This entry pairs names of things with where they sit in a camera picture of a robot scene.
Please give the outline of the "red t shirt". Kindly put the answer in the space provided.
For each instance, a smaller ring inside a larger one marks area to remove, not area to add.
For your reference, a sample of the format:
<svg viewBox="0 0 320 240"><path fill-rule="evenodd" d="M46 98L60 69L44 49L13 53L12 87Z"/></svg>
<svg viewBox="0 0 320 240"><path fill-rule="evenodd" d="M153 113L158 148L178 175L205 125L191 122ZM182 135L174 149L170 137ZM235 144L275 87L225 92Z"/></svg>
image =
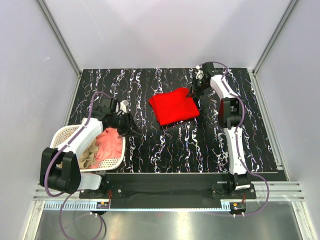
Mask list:
<svg viewBox="0 0 320 240"><path fill-rule="evenodd" d="M167 93L155 94L149 99L156 120L160 126L174 124L196 118L200 111L191 97L188 88L180 87Z"/></svg>

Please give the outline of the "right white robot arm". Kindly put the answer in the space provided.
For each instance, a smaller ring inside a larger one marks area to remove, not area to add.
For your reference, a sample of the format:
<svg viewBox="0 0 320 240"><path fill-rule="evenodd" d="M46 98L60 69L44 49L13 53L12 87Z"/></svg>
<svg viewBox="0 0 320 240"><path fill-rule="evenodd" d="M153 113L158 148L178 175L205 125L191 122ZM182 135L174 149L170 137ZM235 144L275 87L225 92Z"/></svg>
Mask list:
<svg viewBox="0 0 320 240"><path fill-rule="evenodd" d="M205 62L195 67L195 76L186 96L197 98L204 94L204 90L212 88L220 99L218 124L223 128L229 152L228 182L225 191L235 196L251 186L243 148L245 104L227 82L226 75L229 73L229 68L226 65L223 65L223 70L215 68L215 63L215 61Z"/></svg>

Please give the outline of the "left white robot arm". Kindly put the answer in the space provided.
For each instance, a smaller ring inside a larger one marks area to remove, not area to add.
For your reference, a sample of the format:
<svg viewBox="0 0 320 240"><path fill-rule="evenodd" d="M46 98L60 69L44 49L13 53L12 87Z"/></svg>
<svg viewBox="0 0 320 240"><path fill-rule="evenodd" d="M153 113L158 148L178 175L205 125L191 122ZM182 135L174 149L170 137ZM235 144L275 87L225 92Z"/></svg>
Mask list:
<svg viewBox="0 0 320 240"><path fill-rule="evenodd" d="M47 147L41 155L39 183L50 197L78 190L97 190L102 177L81 173L80 157L90 143L104 130L117 130L121 137L137 137L142 132L127 109L126 100L118 101L105 95L99 104L90 104L89 113L65 141L55 147Z"/></svg>

